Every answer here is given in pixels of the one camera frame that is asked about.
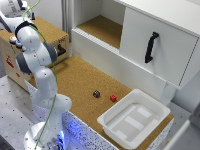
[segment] cabinet side panel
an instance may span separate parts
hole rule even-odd
[[[134,65],[126,58],[90,40],[84,33],[72,30],[73,53],[97,69],[131,89],[138,88],[155,99],[160,99],[165,81]]]
[[[112,0],[102,0],[101,15],[123,25],[126,7]]]
[[[101,0],[74,0],[73,5],[75,27],[101,14]]]
[[[185,74],[182,78],[182,81],[180,83],[180,89],[182,89],[194,76],[197,74],[197,72],[200,70],[200,40],[198,39],[198,42],[195,46],[194,52],[190,58],[190,61],[188,63],[188,66],[185,70]]]

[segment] cabinet door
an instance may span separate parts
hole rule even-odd
[[[151,52],[153,60],[145,63],[153,32],[158,33],[159,37],[154,40]],[[179,86],[197,40],[197,37],[178,28],[126,8],[120,54]]]

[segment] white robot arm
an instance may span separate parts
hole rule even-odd
[[[61,114],[69,111],[72,102],[69,97],[57,94],[58,87],[54,74],[51,69],[45,67],[57,60],[57,51],[54,46],[46,42],[41,43],[36,30],[37,27],[27,16],[24,18],[25,21],[23,21],[22,17],[5,17],[4,13],[12,12],[11,5],[15,6],[16,10],[20,10],[23,6],[22,4],[21,0],[1,0],[0,22],[8,32],[15,33],[17,39],[26,48],[26,51],[17,56],[16,64],[23,73],[33,73],[35,77],[37,90],[32,94],[32,102],[37,106],[46,108],[50,112],[50,106],[53,105],[53,100],[56,97],[52,115],[49,117],[39,144],[39,147],[47,147],[47,143],[55,139],[62,131]],[[32,138],[38,140],[41,132],[42,130],[34,134],[36,136]]]

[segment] white container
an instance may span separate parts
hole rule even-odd
[[[170,109],[140,90],[133,90],[97,120],[125,149],[136,149],[169,115]]]

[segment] red ball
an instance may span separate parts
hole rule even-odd
[[[114,94],[110,95],[110,100],[111,100],[112,102],[116,102],[117,96],[114,95]]]

